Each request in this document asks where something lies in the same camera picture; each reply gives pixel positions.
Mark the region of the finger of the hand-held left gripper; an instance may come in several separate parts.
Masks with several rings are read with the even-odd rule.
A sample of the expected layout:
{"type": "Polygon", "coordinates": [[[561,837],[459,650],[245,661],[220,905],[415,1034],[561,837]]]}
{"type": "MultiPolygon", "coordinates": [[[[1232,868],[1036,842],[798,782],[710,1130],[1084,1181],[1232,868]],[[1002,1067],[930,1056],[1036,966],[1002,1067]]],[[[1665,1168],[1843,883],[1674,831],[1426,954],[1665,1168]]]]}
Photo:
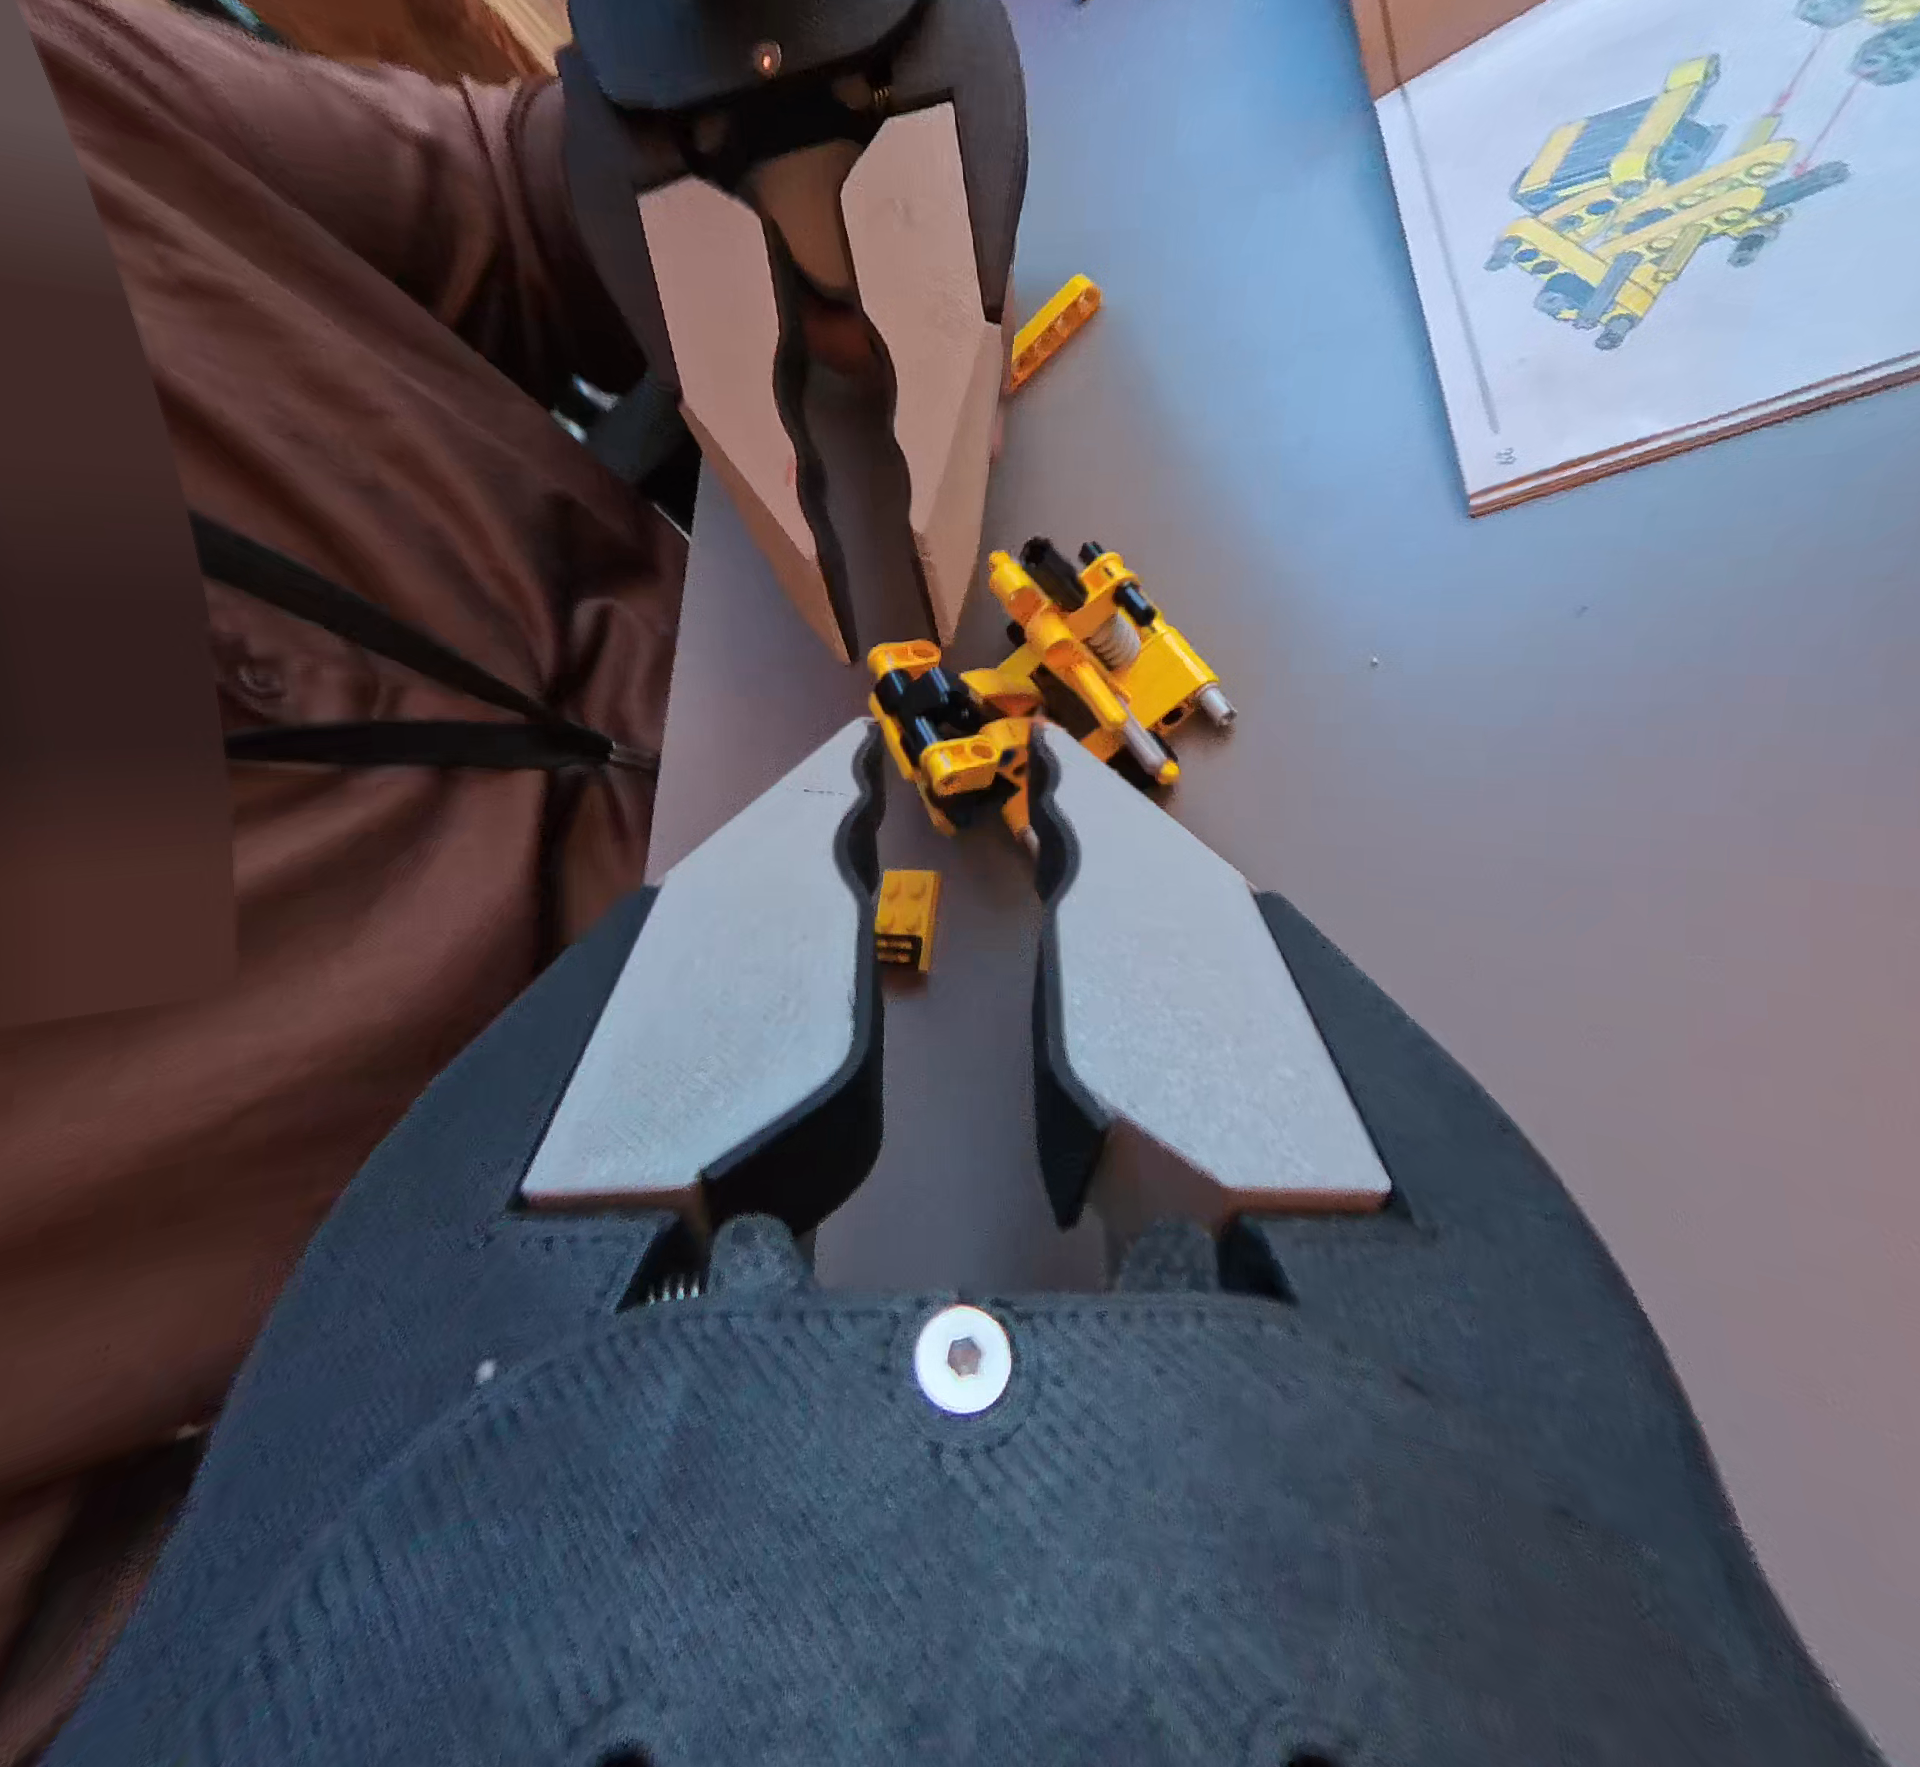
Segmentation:
{"type": "Polygon", "coordinates": [[[952,104],[880,124],[839,196],[857,302],[892,374],[925,609],[947,646],[977,576],[1002,386],[952,104]]]}
{"type": "Polygon", "coordinates": [[[802,327],[782,311],[791,265],[765,216],[710,180],[666,183],[635,211],[689,430],[791,607],[848,666],[845,554],[805,424],[802,327]]]}

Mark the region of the yellow lego beam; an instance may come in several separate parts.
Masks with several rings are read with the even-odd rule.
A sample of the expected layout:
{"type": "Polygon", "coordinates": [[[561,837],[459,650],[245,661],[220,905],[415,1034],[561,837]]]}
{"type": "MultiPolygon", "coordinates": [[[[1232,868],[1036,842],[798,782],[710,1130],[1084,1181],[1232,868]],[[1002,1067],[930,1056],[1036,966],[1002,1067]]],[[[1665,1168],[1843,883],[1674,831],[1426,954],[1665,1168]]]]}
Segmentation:
{"type": "Polygon", "coordinates": [[[1104,294],[1090,276],[1073,276],[1016,333],[1002,395],[1014,397],[1069,345],[1100,312],[1104,294]]]}

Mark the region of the yellow lego vehicle model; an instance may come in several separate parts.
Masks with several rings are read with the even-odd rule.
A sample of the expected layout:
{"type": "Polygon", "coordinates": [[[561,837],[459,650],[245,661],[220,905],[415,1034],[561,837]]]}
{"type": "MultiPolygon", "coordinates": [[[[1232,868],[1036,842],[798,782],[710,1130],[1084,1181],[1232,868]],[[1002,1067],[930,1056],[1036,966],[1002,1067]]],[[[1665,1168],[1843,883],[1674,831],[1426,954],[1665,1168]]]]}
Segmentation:
{"type": "Polygon", "coordinates": [[[952,672],[932,641],[867,653],[869,713],[937,831],[995,812],[1020,847],[1041,847],[1027,804],[1041,725],[1148,791],[1179,782],[1171,740],[1187,720],[1235,725],[1212,666],[1115,549],[1090,543],[1068,556],[1036,535],[1017,554],[991,554],[985,583],[1014,646],[1001,662],[952,672]]]}

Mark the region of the person's brown shirt torso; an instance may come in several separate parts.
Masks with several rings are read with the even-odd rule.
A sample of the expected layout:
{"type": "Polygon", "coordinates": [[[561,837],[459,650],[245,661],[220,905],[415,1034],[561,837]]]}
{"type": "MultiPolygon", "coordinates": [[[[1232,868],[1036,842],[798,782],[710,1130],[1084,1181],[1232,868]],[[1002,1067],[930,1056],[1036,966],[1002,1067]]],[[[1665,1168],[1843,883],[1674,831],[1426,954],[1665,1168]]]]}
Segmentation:
{"type": "Polygon", "coordinates": [[[686,543],[240,157],[206,89],[247,34],[155,0],[18,8],[187,507],[640,762],[230,768],[231,980],[6,1034],[6,1762],[38,1762],[348,1177],[635,885],[686,543]]]}

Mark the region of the black office chair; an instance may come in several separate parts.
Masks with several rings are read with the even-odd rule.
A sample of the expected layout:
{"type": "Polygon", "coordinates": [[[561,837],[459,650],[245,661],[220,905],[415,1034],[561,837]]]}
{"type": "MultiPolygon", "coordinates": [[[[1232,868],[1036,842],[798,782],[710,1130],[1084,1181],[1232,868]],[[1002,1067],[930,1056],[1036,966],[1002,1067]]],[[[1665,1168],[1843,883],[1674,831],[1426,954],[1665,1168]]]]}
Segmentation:
{"type": "Polygon", "coordinates": [[[623,482],[654,490],[697,465],[689,461],[697,448],[673,392],[650,374],[618,395],[579,374],[569,376],[555,411],[590,455],[623,482]]]}

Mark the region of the lego instruction booklet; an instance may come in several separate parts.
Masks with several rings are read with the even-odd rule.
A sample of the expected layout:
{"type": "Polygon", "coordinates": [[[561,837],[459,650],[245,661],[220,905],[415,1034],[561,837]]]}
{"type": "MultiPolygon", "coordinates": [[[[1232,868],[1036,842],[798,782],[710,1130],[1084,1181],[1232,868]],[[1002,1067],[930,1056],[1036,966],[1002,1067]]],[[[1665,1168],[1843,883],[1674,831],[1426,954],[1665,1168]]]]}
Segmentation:
{"type": "Polygon", "coordinates": [[[1916,379],[1918,0],[1351,0],[1476,512],[1916,379]]]}

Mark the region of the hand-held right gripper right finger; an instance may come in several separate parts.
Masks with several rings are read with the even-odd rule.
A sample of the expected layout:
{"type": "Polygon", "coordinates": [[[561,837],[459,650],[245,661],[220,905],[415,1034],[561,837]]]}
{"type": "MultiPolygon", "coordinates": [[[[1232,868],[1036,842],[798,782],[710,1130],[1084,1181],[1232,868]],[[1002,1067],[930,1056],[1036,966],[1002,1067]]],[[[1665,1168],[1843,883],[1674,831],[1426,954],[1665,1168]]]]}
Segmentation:
{"type": "Polygon", "coordinates": [[[1385,1160],[1248,876],[1062,727],[1030,736],[1027,819],[1054,1224],[1382,1210],[1385,1160]]]}

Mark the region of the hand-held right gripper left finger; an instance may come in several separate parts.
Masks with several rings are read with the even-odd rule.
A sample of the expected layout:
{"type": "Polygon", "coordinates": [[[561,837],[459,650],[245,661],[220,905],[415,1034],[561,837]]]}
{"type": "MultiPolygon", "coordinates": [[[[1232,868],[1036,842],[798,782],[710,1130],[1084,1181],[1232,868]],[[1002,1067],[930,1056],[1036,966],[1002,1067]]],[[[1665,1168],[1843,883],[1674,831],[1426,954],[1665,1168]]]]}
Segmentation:
{"type": "Polygon", "coordinates": [[[662,876],[521,1182],[816,1231],[876,1168],[883,742],[851,721],[662,876]]]}

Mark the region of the yellow black lego brick assembly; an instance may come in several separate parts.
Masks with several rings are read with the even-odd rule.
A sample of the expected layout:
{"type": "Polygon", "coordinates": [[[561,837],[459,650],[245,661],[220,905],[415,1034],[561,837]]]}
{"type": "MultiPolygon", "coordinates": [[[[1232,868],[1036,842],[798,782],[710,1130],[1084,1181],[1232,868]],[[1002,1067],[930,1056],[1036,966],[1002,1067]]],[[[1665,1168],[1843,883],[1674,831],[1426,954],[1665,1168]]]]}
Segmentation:
{"type": "Polygon", "coordinates": [[[932,970],[943,876],[932,868],[887,868],[876,902],[876,958],[885,968],[932,970]]]}

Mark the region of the person's left hand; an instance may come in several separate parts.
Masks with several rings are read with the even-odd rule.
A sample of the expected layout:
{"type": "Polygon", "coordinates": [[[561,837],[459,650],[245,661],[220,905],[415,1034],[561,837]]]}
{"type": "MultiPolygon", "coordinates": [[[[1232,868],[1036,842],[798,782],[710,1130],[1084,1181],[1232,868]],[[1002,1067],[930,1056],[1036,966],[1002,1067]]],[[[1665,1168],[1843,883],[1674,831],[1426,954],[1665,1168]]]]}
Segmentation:
{"type": "Polygon", "coordinates": [[[876,386],[885,374],[883,347],[857,302],[802,279],[804,349],[848,381],[876,386]]]}

